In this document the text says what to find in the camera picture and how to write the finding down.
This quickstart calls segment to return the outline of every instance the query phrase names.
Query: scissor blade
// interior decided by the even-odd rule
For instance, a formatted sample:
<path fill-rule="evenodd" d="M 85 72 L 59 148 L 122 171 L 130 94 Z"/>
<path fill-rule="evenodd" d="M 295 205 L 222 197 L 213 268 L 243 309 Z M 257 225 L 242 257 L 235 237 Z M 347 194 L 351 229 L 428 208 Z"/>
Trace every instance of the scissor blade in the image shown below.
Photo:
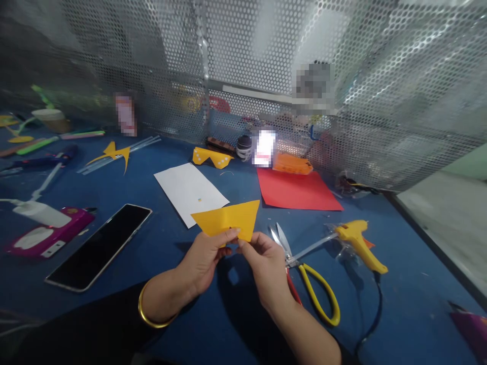
<path fill-rule="evenodd" d="M 283 247 L 283 244 L 281 243 L 281 240 L 279 239 L 279 236 L 277 235 L 277 233 L 274 231 L 274 229 L 272 229 L 271 226 L 269 226 L 269 230 L 270 230 L 270 233 L 272 235 L 272 238 L 274 239 L 274 242 L 277 243 L 279 246 L 281 246 L 283 248 L 284 251 L 286 251 L 286 249 L 284 249 Z"/>
<path fill-rule="evenodd" d="M 281 228 L 279 223 L 276 223 L 275 225 L 277 226 L 277 233 L 279 234 L 279 239 L 281 240 L 281 246 L 283 247 L 284 252 L 291 257 L 293 254 L 291 253 L 291 248 L 289 247 L 286 235 L 284 234 L 283 229 Z"/>

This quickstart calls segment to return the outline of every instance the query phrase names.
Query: gold bracelet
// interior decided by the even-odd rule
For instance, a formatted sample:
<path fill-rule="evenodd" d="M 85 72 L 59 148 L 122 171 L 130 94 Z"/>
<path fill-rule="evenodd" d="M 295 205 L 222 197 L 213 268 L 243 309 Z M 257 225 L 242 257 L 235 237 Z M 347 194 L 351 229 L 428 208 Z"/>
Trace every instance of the gold bracelet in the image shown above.
<path fill-rule="evenodd" d="M 167 327 L 172 323 L 172 321 L 174 321 L 174 319 L 178 316 L 179 312 L 176 313 L 174 316 L 172 316 L 171 319 L 169 321 L 167 321 L 166 323 L 154 323 L 149 318 L 147 318 L 146 315 L 144 314 L 144 312 L 142 311 L 142 296 L 144 295 L 144 291 L 146 290 L 147 284 L 149 284 L 149 282 L 147 282 L 144 285 L 144 287 L 142 288 L 142 291 L 141 291 L 141 295 L 138 298 L 138 313 L 141 315 L 141 318 L 144 320 L 144 322 L 147 323 L 152 328 L 161 329 L 161 328 Z"/>

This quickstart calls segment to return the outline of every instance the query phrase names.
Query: person's left hand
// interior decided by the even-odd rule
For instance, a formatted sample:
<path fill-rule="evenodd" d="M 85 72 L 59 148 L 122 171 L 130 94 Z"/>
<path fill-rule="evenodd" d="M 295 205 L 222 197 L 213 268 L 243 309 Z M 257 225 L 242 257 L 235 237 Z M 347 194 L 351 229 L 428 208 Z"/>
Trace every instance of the person's left hand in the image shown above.
<path fill-rule="evenodd" d="M 196 236 L 188 253 L 176 267 L 178 274 L 189 280 L 194 298 L 210 286 L 218 261 L 232 254 L 230 247 L 221 246 L 236 239 L 239 232 L 240 228 L 234 228 L 215 237 L 204 232 Z"/>
<path fill-rule="evenodd" d="M 208 289 L 218 261 L 232 254 L 230 247 L 221 246 L 235 240 L 239 232 L 239 228 L 234 228 L 215 237 L 203 232 L 197 235 L 175 269 L 154 276 L 147 283 L 142 298 L 145 315 L 153 322 L 165 322 Z"/>

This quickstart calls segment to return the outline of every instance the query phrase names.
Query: red paper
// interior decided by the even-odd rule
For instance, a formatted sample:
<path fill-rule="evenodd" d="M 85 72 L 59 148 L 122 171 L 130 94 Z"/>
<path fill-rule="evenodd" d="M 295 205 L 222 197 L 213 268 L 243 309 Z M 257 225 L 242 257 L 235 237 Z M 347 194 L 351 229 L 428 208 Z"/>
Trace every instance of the red paper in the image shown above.
<path fill-rule="evenodd" d="M 316 171 L 296 175 L 258 168 L 257 175 L 262 197 L 268 205 L 287 209 L 343 210 Z"/>

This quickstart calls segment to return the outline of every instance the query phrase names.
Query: folded yellow paper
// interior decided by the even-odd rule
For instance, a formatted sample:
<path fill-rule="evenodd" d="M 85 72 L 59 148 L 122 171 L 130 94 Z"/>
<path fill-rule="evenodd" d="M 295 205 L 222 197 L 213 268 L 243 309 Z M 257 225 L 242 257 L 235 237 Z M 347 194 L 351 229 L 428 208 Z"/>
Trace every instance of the folded yellow paper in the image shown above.
<path fill-rule="evenodd" d="M 216 236 L 230 228 L 240 228 L 238 237 L 250 242 L 260 200 L 230 205 L 220 209 L 191 214 L 203 232 Z"/>
<path fill-rule="evenodd" d="M 125 159 L 125 171 L 123 172 L 123 174 L 125 175 L 125 172 L 127 171 L 127 166 L 128 166 L 128 155 L 130 154 L 130 147 L 126 147 L 124 149 L 117 150 L 115 148 L 115 142 L 111 141 L 110 144 L 107 146 L 107 148 L 105 148 L 103 153 L 105 153 L 103 156 L 99 156 L 99 157 L 91 160 L 90 162 L 87 163 L 87 165 L 89 165 L 90 163 L 95 162 L 97 160 L 100 160 L 104 157 L 111 157 L 115 160 L 115 157 L 117 155 L 122 155 L 123 158 Z"/>
<path fill-rule="evenodd" d="M 226 154 L 222 154 L 220 152 L 210 151 L 210 150 L 202 149 L 200 147 L 194 148 L 194 150 L 193 150 L 193 162 L 196 165 L 201 165 L 208 158 L 211 158 L 211 160 L 213 161 L 213 164 L 218 169 L 222 169 L 224 167 L 227 167 L 230 160 L 233 159 L 233 157 L 226 155 Z"/>

